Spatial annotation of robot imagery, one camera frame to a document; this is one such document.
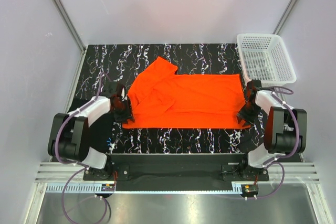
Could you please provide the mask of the orange t-shirt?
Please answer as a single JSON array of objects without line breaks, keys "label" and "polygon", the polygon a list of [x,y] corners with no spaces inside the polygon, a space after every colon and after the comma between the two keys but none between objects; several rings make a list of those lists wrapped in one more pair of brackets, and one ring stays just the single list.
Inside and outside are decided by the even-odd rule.
[{"label": "orange t-shirt", "polygon": [[245,104],[238,74],[177,74],[158,57],[131,85],[134,121],[125,129],[245,129],[237,114]]}]

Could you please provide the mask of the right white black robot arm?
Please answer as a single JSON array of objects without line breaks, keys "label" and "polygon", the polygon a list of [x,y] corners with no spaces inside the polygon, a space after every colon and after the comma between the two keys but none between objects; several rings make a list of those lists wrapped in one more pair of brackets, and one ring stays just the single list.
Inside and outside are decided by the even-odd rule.
[{"label": "right white black robot arm", "polygon": [[247,101],[237,113],[242,126],[251,126],[263,110],[267,114],[263,144],[249,151],[236,174],[254,180],[279,159],[290,158],[306,148],[307,112],[288,105],[274,87],[263,88],[260,80],[247,83]]}]

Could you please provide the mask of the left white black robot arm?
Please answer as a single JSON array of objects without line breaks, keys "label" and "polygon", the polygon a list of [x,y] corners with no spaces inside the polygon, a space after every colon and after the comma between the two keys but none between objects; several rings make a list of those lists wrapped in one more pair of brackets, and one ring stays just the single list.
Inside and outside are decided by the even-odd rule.
[{"label": "left white black robot arm", "polygon": [[83,106],[66,114],[54,116],[48,154],[62,164],[82,166],[85,171],[107,180],[118,177],[118,169],[111,157],[91,146],[90,127],[102,116],[111,114],[117,123],[133,120],[128,96],[93,97]]}]

